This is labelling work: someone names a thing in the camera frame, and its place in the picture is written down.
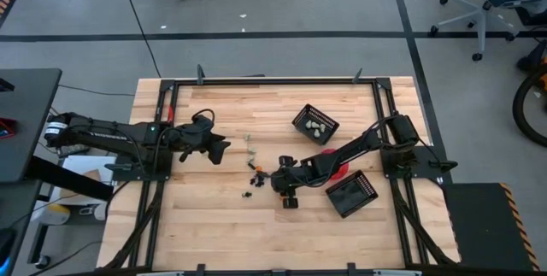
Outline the black plastic mesh basket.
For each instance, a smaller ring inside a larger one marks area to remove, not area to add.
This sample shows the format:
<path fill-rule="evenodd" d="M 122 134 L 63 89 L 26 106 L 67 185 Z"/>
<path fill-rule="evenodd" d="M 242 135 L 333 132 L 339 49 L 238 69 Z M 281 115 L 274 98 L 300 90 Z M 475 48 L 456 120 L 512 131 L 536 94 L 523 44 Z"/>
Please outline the black plastic mesh basket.
<path fill-rule="evenodd" d="M 327 188 L 325 193 L 342 219 L 349 217 L 379 197 L 361 170 L 355 171 Z"/>
<path fill-rule="evenodd" d="M 305 124 L 308 120 L 311 120 L 312 123 L 315 122 L 319 125 L 326 125 L 325 132 L 321 132 L 320 128 L 315 129 L 311 127 L 310 129 L 307 129 Z M 339 127 L 339 124 L 334 119 L 309 103 L 300 110 L 291 123 L 297 131 L 318 145 L 325 145 Z M 319 130 L 321 132 L 321 136 L 319 138 L 314 137 L 315 130 Z"/>

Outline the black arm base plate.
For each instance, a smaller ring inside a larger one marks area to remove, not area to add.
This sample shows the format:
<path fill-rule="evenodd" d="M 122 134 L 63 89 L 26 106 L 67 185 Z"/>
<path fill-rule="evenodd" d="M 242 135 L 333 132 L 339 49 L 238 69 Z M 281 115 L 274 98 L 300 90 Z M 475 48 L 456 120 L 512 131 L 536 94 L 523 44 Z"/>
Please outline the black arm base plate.
<path fill-rule="evenodd" d="M 443 184 L 444 175 L 456 167 L 456 161 L 438 159 L 432 146 L 418 145 L 406 150 L 380 151 L 384 174 L 388 179 L 431 179 Z"/>
<path fill-rule="evenodd" d="M 144 169 L 136 163 L 106 164 L 105 167 L 112 171 L 115 181 L 158 181 L 169 179 L 172 166 L 158 164 L 155 171 L 150 164 L 145 164 Z"/>

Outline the black rubber hoop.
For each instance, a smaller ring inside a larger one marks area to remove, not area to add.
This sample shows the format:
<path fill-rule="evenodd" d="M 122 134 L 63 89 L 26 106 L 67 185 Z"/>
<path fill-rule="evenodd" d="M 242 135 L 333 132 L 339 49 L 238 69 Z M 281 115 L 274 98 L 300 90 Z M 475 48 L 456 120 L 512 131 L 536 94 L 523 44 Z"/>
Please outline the black rubber hoop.
<path fill-rule="evenodd" d="M 547 65 L 540 66 L 535 72 L 529 74 L 521 82 L 513 99 L 512 115 L 516 126 L 526 138 L 535 144 L 547 148 L 547 137 L 535 131 L 531 127 L 524 113 L 526 94 L 544 75 L 547 75 Z"/>

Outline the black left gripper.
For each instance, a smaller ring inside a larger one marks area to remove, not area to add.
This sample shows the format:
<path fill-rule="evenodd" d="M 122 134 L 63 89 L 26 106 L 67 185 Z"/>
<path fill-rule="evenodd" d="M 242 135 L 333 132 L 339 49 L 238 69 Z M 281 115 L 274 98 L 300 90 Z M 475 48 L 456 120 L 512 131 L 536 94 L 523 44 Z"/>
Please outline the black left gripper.
<path fill-rule="evenodd" d="M 173 130 L 173 150 L 190 152 L 208 150 L 208 159 L 214 164 L 221 163 L 224 151 L 231 143 L 225 136 L 212 133 L 215 117 L 202 113 L 194 114 L 191 123 L 176 126 Z"/>

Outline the black desk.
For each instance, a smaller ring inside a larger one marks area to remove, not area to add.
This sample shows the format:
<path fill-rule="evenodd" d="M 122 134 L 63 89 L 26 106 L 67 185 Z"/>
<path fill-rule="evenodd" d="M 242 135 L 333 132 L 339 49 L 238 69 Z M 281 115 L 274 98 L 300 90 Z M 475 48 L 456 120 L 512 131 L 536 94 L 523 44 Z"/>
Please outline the black desk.
<path fill-rule="evenodd" d="M 15 87 L 0 92 L 0 118 L 15 122 L 15 135 L 0 139 L 0 184 L 26 177 L 61 76 L 59 68 L 0 69 Z"/>

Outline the brown cardboard piece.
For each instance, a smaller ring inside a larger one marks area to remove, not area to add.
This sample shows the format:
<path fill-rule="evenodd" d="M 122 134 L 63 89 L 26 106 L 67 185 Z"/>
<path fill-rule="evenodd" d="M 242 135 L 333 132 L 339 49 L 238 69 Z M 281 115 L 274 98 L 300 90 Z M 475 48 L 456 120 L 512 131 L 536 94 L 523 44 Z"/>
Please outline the brown cardboard piece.
<path fill-rule="evenodd" d="M 85 172 L 84 176 L 90 179 L 94 179 L 98 182 L 102 181 L 101 174 L 98 169 L 93 169 L 91 171 Z M 70 191 L 67 189 L 60 189 L 59 191 L 59 197 L 76 197 L 78 194 L 74 191 Z"/>

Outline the black aluminium table frame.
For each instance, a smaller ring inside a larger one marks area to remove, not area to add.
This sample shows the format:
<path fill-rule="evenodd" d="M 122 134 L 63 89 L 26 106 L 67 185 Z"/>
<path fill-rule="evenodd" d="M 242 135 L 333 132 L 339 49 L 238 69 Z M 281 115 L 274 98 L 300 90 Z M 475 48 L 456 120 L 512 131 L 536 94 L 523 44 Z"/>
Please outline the black aluminium table frame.
<path fill-rule="evenodd" d="M 329 115 L 339 128 L 329 141 L 337 148 L 376 121 L 385 93 L 369 79 L 234 79 L 229 85 L 185 85 L 174 114 L 185 123 L 198 110 L 215 112 L 215 131 L 231 145 L 218 166 L 195 153 L 174 161 L 166 183 L 156 235 L 156 270 L 310 270 L 398 268 L 404 264 L 391 186 L 378 152 L 350 164 L 361 170 L 379 197 L 342 219 L 323 188 L 297 191 L 299 206 L 285 209 L 269 186 L 251 186 L 247 150 L 266 171 L 282 155 L 302 159 L 321 151 L 292 125 L 306 104 Z M 250 140 L 244 141 L 244 135 Z M 246 191 L 251 197 L 242 197 Z"/>

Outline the white box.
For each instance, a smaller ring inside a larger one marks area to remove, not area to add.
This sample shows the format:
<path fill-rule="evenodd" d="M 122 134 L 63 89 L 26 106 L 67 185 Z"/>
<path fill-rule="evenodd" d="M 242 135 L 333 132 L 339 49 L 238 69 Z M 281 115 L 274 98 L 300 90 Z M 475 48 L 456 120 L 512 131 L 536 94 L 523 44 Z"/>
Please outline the white box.
<path fill-rule="evenodd" d="M 112 180 L 113 173 L 105 165 L 114 162 L 114 156 L 69 156 L 63 161 L 62 167 L 80 175 L 98 169 L 102 178 L 101 182 L 109 183 Z"/>

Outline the black hazard-striped platform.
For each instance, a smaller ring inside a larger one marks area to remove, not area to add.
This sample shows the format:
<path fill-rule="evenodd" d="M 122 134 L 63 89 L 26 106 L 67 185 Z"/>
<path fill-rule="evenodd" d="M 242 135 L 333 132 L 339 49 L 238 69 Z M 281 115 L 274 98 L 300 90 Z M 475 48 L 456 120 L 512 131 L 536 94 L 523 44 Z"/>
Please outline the black hazard-striped platform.
<path fill-rule="evenodd" d="M 443 187 L 461 264 L 466 267 L 538 272 L 512 191 L 504 183 Z"/>

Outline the yellow and white bottle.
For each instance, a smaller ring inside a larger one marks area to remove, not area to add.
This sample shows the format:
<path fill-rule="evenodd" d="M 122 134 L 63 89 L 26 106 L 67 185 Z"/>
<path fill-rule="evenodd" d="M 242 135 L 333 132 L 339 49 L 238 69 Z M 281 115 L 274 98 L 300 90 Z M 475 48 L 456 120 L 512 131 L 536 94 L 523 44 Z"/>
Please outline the yellow and white bottle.
<path fill-rule="evenodd" d="M 69 208 L 57 203 L 48 203 L 33 211 L 31 221 L 47 226 L 60 226 L 67 223 L 70 216 Z"/>

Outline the black and orange machine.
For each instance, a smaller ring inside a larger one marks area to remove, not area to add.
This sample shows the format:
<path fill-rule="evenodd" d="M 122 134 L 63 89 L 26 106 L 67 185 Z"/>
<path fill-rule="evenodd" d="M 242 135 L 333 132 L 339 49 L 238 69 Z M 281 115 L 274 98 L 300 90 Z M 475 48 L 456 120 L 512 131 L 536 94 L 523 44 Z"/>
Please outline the black and orange machine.
<path fill-rule="evenodd" d="M 528 55 L 523 56 L 516 63 L 517 68 L 526 75 L 537 72 L 543 65 L 547 66 L 547 39 L 539 41 Z M 535 85 L 539 89 L 547 91 L 547 74 L 537 79 Z"/>

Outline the black metal bar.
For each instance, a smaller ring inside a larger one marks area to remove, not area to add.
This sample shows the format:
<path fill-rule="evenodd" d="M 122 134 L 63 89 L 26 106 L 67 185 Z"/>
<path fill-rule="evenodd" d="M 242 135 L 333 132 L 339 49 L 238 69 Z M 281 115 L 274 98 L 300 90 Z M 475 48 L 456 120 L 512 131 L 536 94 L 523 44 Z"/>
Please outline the black metal bar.
<path fill-rule="evenodd" d="M 75 173 L 37 156 L 33 156 L 29 161 L 25 177 L 104 201 L 108 201 L 114 193 L 114 187 L 111 185 Z"/>

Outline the red object on desk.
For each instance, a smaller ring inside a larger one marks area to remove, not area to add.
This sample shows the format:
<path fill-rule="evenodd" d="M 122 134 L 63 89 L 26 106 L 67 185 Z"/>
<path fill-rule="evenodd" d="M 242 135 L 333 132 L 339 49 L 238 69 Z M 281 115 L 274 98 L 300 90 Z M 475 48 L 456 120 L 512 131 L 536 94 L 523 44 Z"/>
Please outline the red object on desk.
<path fill-rule="evenodd" d="M 16 134 L 17 121 L 0 118 L 0 139 L 12 138 Z"/>

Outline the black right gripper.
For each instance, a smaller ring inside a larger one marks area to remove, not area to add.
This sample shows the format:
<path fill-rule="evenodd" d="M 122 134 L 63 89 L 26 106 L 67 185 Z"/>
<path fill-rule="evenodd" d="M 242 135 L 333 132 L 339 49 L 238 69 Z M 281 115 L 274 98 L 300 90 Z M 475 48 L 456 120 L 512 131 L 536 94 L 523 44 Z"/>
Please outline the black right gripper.
<path fill-rule="evenodd" d="M 283 208 L 298 208 L 295 190 L 301 186 L 308 186 L 311 166 L 307 162 L 297 161 L 291 156 L 279 157 L 279 168 L 270 175 L 270 185 L 281 196 L 287 197 Z"/>

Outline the black power adapter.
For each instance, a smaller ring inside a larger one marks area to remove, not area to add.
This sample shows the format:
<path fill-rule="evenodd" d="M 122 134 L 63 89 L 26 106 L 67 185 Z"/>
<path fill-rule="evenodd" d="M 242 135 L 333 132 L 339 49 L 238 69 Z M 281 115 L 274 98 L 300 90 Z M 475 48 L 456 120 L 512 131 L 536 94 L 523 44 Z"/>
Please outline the black power adapter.
<path fill-rule="evenodd" d="M 73 144 L 69 146 L 62 146 L 62 147 L 56 148 L 56 152 L 60 158 L 64 158 L 64 157 L 68 157 L 72 155 L 86 153 L 90 149 L 91 148 L 89 146 L 84 144 Z"/>

